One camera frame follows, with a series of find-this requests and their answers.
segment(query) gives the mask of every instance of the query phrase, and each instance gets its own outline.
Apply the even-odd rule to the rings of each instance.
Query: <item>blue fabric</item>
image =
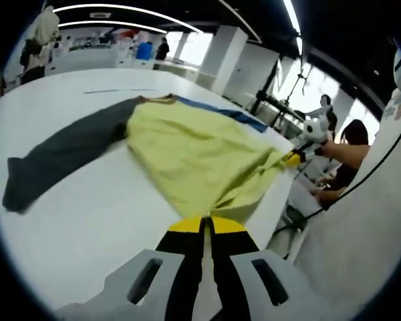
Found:
[[[265,132],[267,129],[267,125],[263,124],[262,122],[259,122],[258,120],[255,120],[254,118],[251,118],[250,116],[245,115],[243,112],[239,112],[238,110],[218,109],[211,105],[204,104],[202,102],[193,102],[192,100],[180,96],[177,96],[177,100],[192,107],[202,108],[205,110],[209,110],[211,112],[218,112],[219,114],[230,117],[236,120],[237,122],[241,122],[242,124],[247,124],[253,127],[255,130],[258,130],[259,132]]]
[[[136,52],[136,59],[150,60],[152,57],[153,45],[148,42],[140,43],[138,51]]]

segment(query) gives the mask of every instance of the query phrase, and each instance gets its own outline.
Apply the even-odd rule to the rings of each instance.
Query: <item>black ceiling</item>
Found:
[[[268,47],[287,56],[295,57],[298,53],[294,42],[295,32],[291,26],[283,0],[226,0],[260,36],[262,46]],[[375,95],[386,103],[395,88],[392,77],[392,64],[396,46],[391,43],[390,25],[393,6],[385,6],[376,0],[292,0],[301,29],[304,52],[307,60],[332,75],[343,84],[350,94],[357,96],[369,108],[377,107],[377,101],[361,90],[359,82],[365,83]],[[195,27],[214,32],[219,24],[238,25],[255,39],[252,33],[218,0],[52,0],[55,8],[82,3],[109,3],[129,5],[193,24]],[[189,31],[168,20],[121,9],[85,8],[58,12],[61,23],[91,20],[91,12],[110,12],[110,20],[139,23],[160,27],[167,31]],[[308,54],[310,48],[329,56],[345,68],[336,67],[330,61]],[[348,77],[347,69],[353,77]]]

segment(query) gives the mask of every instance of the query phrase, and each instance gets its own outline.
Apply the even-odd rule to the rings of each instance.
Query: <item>white table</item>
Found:
[[[7,212],[1,204],[7,158],[24,157],[59,129],[101,108],[138,95],[170,92],[239,109],[181,77],[152,70],[58,74],[0,98],[0,234],[22,278],[49,307],[85,302],[100,293],[108,274],[142,249],[156,248],[180,217],[124,142],[53,186],[25,215]],[[260,134],[246,127],[282,152],[291,149],[274,130]],[[293,173],[279,174],[246,224],[262,249],[279,220],[292,180]]]

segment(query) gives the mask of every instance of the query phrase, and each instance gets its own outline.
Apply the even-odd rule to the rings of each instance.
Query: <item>robotic hand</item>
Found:
[[[289,153],[287,166],[298,166],[310,161],[315,155],[322,155],[321,145],[328,140],[329,122],[326,115],[306,120],[303,123],[301,139],[295,143],[294,149]]]

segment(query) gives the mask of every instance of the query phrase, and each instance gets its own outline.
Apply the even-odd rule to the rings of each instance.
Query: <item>cable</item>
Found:
[[[306,169],[306,167],[310,164],[312,160],[309,160],[305,166],[303,166],[303,168],[298,172],[298,174],[294,177],[294,181],[295,179]]]
[[[384,163],[384,161],[389,157],[390,153],[396,148],[396,146],[398,145],[398,143],[400,142],[400,140],[401,140],[401,133],[400,133],[400,135],[397,137],[397,139],[395,140],[394,144],[389,148],[389,150],[388,150],[388,152],[385,154],[385,156],[383,156],[383,158],[376,164],[376,166],[373,167],[373,169],[372,169],[361,181],[359,181],[358,183],[356,183],[355,186],[353,186],[347,193],[344,193],[341,197],[339,197],[339,198],[334,202],[334,204],[337,203],[340,199],[343,199],[346,195],[349,195],[352,191],[354,191],[354,190],[355,190],[356,188],[358,188],[362,183],[364,183],[370,176],[372,176],[373,173],[380,167],[380,165],[382,165],[382,164]],[[316,215],[318,215],[318,214],[321,213],[322,211],[323,211],[323,209],[321,208],[321,209],[317,210],[316,212],[313,212],[312,214],[310,214],[310,215],[308,215],[307,217],[305,217],[305,219],[303,219],[303,221],[304,221],[304,220],[307,221],[307,220],[309,220],[309,219],[315,217]],[[286,230],[286,229],[292,229],[295,225],[297,225],[297,224],[298,224],[299,222],[301,222],[301,221],[302,221],[302,220],[295,221],[295,222],[293,222],[293,224],[290,224],[290,225],[284,226],[284,227],[282,227],[282,228],[280,228],[280,229],[277,229],[275,232],[273,232],[273,235],[276,235],[276,234],[278,234],[279,232],[281,232],[281,231],[283,231],[283,230]]]

